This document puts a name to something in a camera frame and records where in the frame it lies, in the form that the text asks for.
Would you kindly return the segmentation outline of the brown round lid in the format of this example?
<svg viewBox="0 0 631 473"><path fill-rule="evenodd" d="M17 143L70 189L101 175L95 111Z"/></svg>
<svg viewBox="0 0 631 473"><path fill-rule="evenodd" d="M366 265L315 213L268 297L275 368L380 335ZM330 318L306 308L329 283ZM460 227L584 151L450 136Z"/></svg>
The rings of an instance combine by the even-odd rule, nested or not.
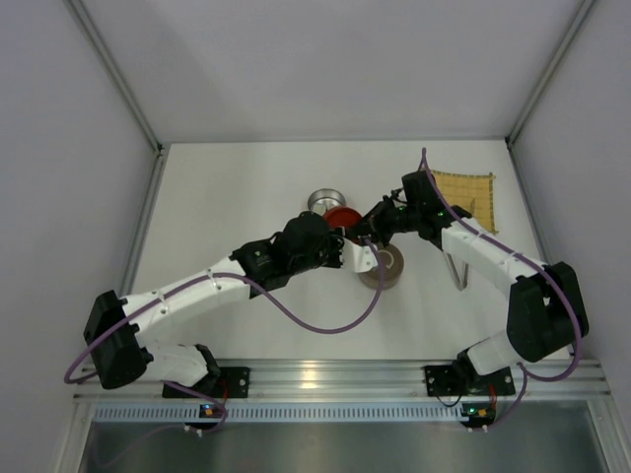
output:
<svg viewBox="0 0 631 473"><path fill-rule="evenodd" d="M381 262L385 265L385 287L392 287L398 282L403 273L404 258L394 244L387 246L379 244L378 251ZM369 272L360 273L358 277L366 286L375 288L379 282L379 270L374 268Z"/></svg>

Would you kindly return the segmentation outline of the red round lid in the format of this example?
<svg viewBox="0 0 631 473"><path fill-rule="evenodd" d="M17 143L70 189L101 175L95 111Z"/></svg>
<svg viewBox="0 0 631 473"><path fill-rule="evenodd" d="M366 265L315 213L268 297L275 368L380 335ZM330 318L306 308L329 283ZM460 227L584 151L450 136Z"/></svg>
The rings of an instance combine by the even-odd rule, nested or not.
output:
<svg viewBox="0 0 631 473"><path fill-rule="evenodd" d="M326 229L323 241L331 243L342 237L359 243L360 240L352 232L352 228L361 220L361 214L348 206L337 206L327 210L321 217L322 224L320 226Z"/></svg>

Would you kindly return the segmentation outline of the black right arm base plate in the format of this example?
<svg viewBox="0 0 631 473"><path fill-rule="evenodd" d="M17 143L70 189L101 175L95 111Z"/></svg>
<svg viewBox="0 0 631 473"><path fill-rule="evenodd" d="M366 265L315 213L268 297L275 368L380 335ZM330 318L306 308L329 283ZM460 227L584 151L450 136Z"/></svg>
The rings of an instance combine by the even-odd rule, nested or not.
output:
<svg viewBox="0 0 631 473"><path fill-rule="evenodd" d="M423 368L427 393L431 397L511 396L517 391L512 372L503 368L490 374L465 372L456 364L428 365Z"/></svg>

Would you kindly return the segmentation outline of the red metal lunch tin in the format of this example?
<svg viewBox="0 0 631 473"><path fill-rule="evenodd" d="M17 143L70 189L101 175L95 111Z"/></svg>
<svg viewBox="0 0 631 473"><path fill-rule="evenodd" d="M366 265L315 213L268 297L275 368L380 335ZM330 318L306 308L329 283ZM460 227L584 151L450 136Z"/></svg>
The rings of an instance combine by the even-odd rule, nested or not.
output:
<svg viewBox="0 0 631 473"><path fill-rule="evenodd" d="M314 191L307 200L309 211L323 216L329 210L346 205L346 198L338 190L321 188Z"/></svg>

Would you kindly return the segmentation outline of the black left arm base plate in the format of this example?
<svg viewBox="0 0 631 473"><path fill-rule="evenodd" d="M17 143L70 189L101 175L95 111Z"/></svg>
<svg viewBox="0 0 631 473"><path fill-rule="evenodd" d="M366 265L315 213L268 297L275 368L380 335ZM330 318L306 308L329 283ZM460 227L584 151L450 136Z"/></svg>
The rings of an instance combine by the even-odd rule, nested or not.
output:
<svg viewBox="0 0 631 473"><path fill-rule="evenodd" d="M216 399L248 398L250 368L223 367L202 377L188 390Z"/></svg>

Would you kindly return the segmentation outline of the metal tongs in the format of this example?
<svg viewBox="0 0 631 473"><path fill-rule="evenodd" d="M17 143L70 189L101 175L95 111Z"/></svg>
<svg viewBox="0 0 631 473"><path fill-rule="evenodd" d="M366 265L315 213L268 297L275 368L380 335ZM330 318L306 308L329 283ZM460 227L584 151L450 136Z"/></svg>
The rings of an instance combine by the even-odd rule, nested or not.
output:
<svg viewBox="0 0 631 473"><path fill-rule="evenodd" d="M445 252L444 255L456 289L463 292L469 283L469 264L451 253Z"/></svg>

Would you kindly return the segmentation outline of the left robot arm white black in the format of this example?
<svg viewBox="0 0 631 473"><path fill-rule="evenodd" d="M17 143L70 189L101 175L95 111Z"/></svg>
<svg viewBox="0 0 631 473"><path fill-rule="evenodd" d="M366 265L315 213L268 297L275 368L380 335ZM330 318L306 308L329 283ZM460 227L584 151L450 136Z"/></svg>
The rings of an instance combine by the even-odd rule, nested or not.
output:
<svg viewBox="0 0 631 473"><path fill-rule="evenodd" d="M251 241L215 265L152 292L97 296L84 330L104 389L138 379L185 387L213 383L220 370L203 345L170 345L172 329L213 309L287 285L298 274L339 268L347 240L318 214L303 212L267 239Z"/></svg>

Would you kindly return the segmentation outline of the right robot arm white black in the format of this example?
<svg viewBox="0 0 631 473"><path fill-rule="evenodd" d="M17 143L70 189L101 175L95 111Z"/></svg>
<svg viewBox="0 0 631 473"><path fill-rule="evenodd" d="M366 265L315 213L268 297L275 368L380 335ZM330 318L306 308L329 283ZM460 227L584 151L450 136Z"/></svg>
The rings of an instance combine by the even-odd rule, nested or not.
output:
<svg viewBox="0 0 631 473"><path fill-rule="evenodd" d="M457 355L466 375L480 378L518 363L537 363L574 346L590 327L575 270L564 262L532 260L490 236L471 214L451 206L428 170L402 178L349 236L388 244L396 234L415 233L443 253L471 266L506 297L504 329Z"/></svg>

